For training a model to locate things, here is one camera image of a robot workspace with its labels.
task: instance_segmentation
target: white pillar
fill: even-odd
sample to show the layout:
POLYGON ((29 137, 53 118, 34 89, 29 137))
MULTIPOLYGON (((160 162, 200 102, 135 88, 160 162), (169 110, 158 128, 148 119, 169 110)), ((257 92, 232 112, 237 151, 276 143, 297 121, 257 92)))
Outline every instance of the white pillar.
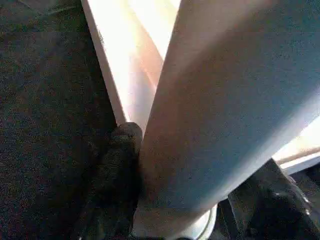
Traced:
POLYGON ((182 0, 140 152, 136 235, 185 229, 320 114, 316 4, 182 0))

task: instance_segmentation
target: black object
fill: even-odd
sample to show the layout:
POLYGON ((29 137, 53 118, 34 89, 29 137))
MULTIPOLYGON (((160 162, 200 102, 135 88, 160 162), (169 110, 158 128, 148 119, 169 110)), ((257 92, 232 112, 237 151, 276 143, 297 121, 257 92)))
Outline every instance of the black object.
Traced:
POLYGON ((320 239, 318 210, 272 159, 228 199, 239 239, 320 239))
POLYGON ((108 152, 94 170, 86 204, 70 239, 126 239, 140 193, 138 153, 142 130, 135 123, 119 126, 110 136, 108 152))
POLYGON ((69 239, 115 127, 81 1, 1 0, 0 232, 69 239))

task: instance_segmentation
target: white pole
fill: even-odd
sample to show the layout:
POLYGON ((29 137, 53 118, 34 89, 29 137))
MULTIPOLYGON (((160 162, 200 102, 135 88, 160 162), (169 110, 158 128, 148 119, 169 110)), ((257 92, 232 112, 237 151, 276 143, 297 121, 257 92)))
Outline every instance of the white pole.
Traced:
POLYGON ((320 114, 317 1, 181 2, 147 124, 138 236, 172 236, 320 114))

